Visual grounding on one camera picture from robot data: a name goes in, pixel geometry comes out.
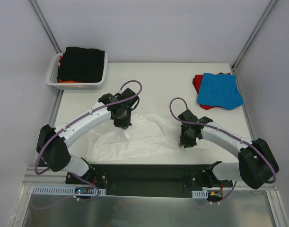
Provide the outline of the white plastic basket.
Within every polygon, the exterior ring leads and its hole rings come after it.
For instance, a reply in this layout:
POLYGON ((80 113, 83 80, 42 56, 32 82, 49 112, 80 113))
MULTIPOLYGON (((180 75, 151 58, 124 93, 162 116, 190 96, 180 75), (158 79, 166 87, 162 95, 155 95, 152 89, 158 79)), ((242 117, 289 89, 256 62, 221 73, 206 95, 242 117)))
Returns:
POLYGON ((104 69, 101 81, 97 83, 58 83, 58 63, 63 56, 63 52, 57 53, 50 62, 48 71, 46 73, 46 83, 49 86, 54 86, 59 90, 97 90, 101 89, 107 73, 108 55, 105 52, 104 69))

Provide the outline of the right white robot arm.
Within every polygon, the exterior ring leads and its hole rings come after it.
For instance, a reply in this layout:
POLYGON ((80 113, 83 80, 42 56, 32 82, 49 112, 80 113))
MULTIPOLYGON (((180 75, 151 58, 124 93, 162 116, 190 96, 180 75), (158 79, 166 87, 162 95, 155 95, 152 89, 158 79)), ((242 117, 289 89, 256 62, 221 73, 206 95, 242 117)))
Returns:
POLYGON ((237 158, 235 163, 217 161, 209 166, 206 183, 215 187, 222 181, 243 181, 252 189, 274 183, 280 168, 268 143, 258 138, 251 140, 229 132, 212 119, 197 118, 189 109, 178 116, 181 122, 180 146, 191 148, 198 140, 212 142, 237 158))

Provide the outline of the white t shirt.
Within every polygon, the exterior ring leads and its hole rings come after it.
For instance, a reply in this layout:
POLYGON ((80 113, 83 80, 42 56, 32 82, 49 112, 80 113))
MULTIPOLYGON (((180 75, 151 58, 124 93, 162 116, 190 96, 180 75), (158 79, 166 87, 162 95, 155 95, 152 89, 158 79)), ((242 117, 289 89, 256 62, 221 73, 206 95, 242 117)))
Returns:
POLYGON ((121 129, 107 121, 82 137, 80 155, 89 163, 121 161, 181 152, 181 124, 153 113, 135 113, 121 129))

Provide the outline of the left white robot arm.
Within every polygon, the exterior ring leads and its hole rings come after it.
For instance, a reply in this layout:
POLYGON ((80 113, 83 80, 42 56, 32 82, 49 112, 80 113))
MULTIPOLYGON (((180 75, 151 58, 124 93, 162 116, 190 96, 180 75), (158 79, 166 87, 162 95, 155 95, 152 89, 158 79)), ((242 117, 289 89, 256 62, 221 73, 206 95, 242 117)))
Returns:
POLYGON ((131 126, 131 112, 139 103, 139 96, 127 88, 121 93, 103 95, 86 112, 55 128, 45 125, 40 129, 36 146, 39 159, 48 169, 58 172, 65 170, 87 184, 92 181, 95 171, 82 157, 69 152, 69 147, 94 127, 112 120, 117 128, 131 126))

